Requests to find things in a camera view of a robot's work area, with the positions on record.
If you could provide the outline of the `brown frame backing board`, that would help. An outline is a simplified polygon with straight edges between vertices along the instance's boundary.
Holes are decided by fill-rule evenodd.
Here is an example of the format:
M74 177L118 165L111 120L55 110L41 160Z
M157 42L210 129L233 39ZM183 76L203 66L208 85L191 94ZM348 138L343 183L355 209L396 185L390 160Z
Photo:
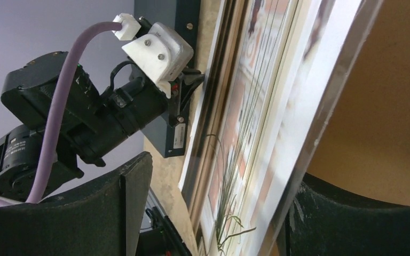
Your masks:
M410 206L410 1L383 2L308 173Z

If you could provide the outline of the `plant window photo print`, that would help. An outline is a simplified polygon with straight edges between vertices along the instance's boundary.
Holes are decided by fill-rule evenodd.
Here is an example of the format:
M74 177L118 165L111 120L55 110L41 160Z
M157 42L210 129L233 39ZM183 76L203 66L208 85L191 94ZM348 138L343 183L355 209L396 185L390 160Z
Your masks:
M230 255L253 231L244 201L322 1L223 1L179 188L198 255Z

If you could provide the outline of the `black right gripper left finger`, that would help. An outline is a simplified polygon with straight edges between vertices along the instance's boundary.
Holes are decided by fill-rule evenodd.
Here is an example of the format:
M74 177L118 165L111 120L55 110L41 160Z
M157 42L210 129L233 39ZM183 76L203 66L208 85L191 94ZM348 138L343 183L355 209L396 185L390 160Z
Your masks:
M39 204L0 207L0 255L135 255L152 170L144 151Z

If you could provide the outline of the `clear acrylic glass pane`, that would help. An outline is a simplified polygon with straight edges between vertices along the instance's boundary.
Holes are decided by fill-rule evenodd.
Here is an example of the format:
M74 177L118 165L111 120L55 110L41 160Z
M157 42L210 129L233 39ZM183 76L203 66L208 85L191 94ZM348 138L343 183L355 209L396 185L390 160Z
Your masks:
M229 254L258 255L272 218L285 218L381 5L301 1L289 10L242 208L253 230Z

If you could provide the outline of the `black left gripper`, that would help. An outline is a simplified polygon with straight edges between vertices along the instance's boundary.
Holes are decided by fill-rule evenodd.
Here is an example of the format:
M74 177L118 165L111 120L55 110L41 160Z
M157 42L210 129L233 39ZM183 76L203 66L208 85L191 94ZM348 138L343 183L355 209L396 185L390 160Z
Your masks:
M204 81L196 69L184 69L168 83L171 98L143 73L125 85L100 94L87 73L79 71L70 90L73 151L86 163L105 166L103 157L138 131L160 144L163 157L184 153L186 107Z

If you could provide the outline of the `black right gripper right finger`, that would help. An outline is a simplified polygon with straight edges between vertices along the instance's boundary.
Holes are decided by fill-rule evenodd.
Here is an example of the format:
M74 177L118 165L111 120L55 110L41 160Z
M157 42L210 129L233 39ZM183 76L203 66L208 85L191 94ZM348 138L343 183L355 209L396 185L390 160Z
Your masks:
M410 255L410 206L306 174L275 243L281 255Z

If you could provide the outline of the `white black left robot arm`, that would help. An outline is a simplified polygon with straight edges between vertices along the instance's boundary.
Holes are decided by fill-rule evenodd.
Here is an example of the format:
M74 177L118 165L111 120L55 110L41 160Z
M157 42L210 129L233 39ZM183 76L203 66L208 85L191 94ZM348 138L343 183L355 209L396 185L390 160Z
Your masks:
M28 198L53 93L66 57L64 51L47 53L6 76L1 102L21 125L0 138L2 197L20 202ZM173 97L168 99L131 59L112 70L111 81L128 65L132 67L129 81L117 88L110 85L103 93L98 92L83 67L77 66L44 195L83 176L77 166L79 159L104 167L106 154L157 117L163 116L171 126L178 124L180 112L204 81L199 70L184 68L170 83Z

